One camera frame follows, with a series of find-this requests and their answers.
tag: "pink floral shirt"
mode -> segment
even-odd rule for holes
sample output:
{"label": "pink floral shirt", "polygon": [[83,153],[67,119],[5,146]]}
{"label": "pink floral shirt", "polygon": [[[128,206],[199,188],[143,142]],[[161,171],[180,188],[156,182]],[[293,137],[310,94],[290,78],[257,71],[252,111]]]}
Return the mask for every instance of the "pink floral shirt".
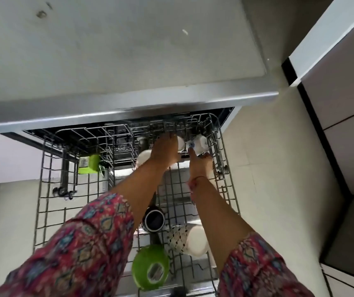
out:
{"label": "pink floral shirt", "polygon": [[[115,295],[133,243],[130,205],[105,193],[67,221],[0,287],[0,296]],[[234,249],[220,275],[220,296],[313,296],[257,233]]]}

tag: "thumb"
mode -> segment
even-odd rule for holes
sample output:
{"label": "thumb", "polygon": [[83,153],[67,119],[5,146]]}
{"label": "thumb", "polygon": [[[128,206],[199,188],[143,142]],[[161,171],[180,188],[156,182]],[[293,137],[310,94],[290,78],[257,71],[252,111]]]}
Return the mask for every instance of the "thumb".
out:
{"label": "thumb", "polygon": [[190,147],[190,148],[188,149],[188,153],[189,153],[189,158],[190,158],[191,160],[194,159],[194,158],[197,158],[196,153],[195,153],[195,150],[194,150],[192,147]]}

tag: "person's left arm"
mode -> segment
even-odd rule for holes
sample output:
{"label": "person's left arm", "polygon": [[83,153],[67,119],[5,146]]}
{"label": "person's left arm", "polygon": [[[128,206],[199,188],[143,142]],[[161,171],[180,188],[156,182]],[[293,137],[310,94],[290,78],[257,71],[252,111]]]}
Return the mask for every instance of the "person's left arm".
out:
{"label": "person's left arm", "polygon": [[165,169],[179,160],[177,149],[174,134],[158,139],[147,162],[87,204],[10,272],[0,296],[113,296],[134,231]]}

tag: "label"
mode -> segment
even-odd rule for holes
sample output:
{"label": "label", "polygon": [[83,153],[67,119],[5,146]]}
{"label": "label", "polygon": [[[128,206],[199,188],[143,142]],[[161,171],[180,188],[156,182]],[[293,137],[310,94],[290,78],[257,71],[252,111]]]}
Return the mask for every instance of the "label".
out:
{"label": "label", "polygon": [[89,166],[89,156],[79,158],[79,167],[87,168]]}
{"label": "label", "polygon": [[151,284],[156,284],[162,279],[163,276],[163,266],[159,263],[154,263],[150,266],[147,273],[148,281]]}

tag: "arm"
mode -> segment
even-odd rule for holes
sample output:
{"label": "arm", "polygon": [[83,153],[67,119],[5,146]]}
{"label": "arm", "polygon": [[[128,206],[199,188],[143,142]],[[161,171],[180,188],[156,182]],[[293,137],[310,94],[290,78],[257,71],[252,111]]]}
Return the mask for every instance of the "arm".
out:
{"label": "arm", "polygon": [[165,169],[179,159],[177,149],[177,137],[163,135],[146,163],[84,206],[10,272],[0,296],[113,296],[134,231]]}
{"label": "arm", "polygon": [[220,296],[310,296],[283,258],[221,197],[207,179],[209,154],[189,149],[189,186],[220,275]]}

